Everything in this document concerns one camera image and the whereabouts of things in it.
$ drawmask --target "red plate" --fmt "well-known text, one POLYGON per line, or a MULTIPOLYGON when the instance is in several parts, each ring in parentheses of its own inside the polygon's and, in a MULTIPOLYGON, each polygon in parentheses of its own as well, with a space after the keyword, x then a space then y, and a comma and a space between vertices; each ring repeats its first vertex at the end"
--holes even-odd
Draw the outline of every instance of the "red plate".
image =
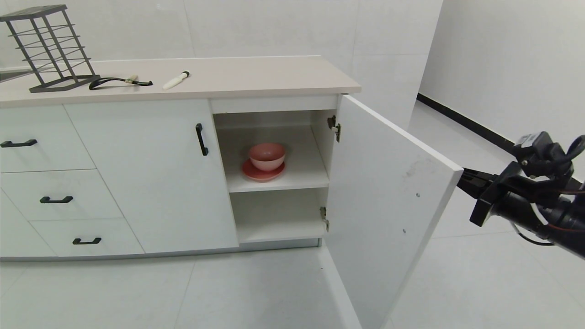
POLYGON ((252 164, 250 159, 247 159, 242 166, 242 171, 244 174, 251 180, 255 181, 269 181, 275 179, 276 177, 280 176, 280 174, 284 171, 284 162, 280 165, 280 167, 272 170, 271 172, 264 172, 252 164))

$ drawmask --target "door hinge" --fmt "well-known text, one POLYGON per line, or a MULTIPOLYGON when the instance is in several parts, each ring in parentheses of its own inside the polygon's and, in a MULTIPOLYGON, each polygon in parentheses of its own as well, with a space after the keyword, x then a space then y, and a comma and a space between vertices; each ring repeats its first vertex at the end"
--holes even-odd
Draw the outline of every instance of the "door hinge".
POLYGON ((339 143, 339 139, 341 138, 341 125, 337 124, 337 118, 335 116, 332 116, 330 118, 327 118, 327 126, 329 126, 329 129, 335 131, 335 136, 336 136, 336 140, 337 143, 339 143))
POLYGON ((327 219, 327 208, 321 207, 321 220, 325 223, 325 229, 329 232, 329 220, 327 219))

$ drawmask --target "pink bowl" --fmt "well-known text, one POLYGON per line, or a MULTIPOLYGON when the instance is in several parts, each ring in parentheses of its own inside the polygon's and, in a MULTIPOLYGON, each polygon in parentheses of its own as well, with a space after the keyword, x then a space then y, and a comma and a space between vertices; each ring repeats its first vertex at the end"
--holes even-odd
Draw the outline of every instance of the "pink bowl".
POLYGON ((278 143, 262 143, 254 146, 248 152, 254 167, 271 172, 284 162, 286 150, 278 143))

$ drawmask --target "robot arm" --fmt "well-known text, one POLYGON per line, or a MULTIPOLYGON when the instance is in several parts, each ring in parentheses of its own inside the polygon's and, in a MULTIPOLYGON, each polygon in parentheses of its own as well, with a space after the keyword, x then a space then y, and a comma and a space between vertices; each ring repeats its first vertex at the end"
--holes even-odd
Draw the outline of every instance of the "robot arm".
POLYGON ((547 132, 523 136, 512 148, 517 162, 499 175, 465 169, 457 186, 477 200, 470 221, 482 226, 492 215, 504 217, 585 259, 585 184, 571 187, 572 160, 585 150, 585 135, 567 153, 547 132), (571 200, 565 196, 574 196, 571 200))

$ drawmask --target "black baseboard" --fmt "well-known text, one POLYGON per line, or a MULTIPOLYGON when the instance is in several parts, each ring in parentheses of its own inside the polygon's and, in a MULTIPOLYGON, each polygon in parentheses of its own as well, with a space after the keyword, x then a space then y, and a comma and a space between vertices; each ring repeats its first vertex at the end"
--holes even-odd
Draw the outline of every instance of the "black baseboard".
POLYGON ((441 113, 442 115, 448 117, 449 119, 457 122, 458 124, 464 126, 465 128, 471 130, 472 132, 478 134, 485 140, 489 141, 490 143, 496 145, 500 149, 510 153, 512 151, 512 146, 514 143, 511 140, 508 140, 497 133, 489 130, 488 128, 478 124, 477 122, 466 118, 465 116, 455 112, 454 110, 444 106, 441 103, 438 103, 423 94, 417 95, 417 100, 421 101, 428 107, 434 109, 435 111, 441 113))

